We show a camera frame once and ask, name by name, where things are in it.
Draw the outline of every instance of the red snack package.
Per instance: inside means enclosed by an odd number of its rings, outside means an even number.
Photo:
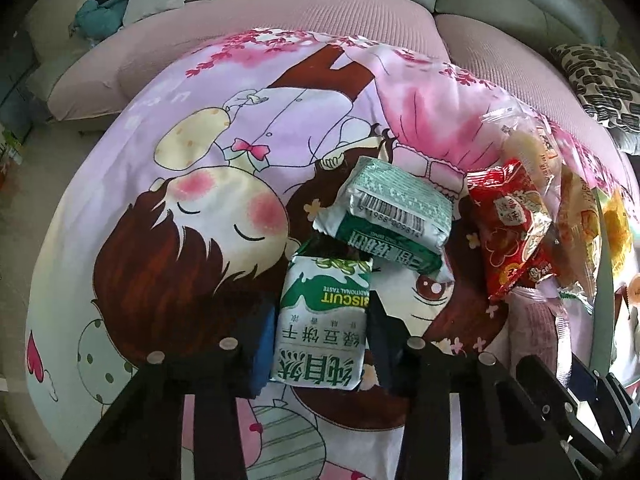
[[[551,224],[540,192],[516,158],[467,173],[475,204],[489,301],[500,300],[526,271]]]
[[[525,269],[526,272],[518,280],[518,285],[527,288],[535,288],[542,280],[558,275],[554,269],[552,259],[549,257],[549,250],[545,247],[545,241],[540,244],[536,252],[530,257],[525,264]]]

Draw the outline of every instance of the cartoon eye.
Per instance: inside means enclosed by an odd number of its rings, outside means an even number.
[[[444,296],[447,286],[445,283],[434,282],[431,278],[420,275],[415,281],[415,290],[425,300],[437,301]]]

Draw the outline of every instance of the cartoon hand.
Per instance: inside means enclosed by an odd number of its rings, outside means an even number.
[[[338,152],[332,155],[333,153],[335,152],[327,154],[327,156],[320,161],[320,167],[323,170],[335,170],[335,168],[338,168],[344,162],[344,152]]]
[[[232,106],[257,105],[267,100],[266,97],[258,97],[257,90],[241,90],[224,104],[225,110]]]

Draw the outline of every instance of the black and white pillow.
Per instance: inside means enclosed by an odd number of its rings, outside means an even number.
[[[550,52],[582,108],[610,128],[621,150],[635,153],[640,140],[640,75],[629,60],[618,52],[588,44],[562,44]],[[625,135],[633,138],[617,138]]]

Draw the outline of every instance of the pink snack package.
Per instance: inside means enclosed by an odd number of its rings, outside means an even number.
[[[516,286],[504,298],[509,304],[511,375],[524,356],[537,355],[567,386],[571,377],[569,315],[557,298],[546,298],[535,288]]]

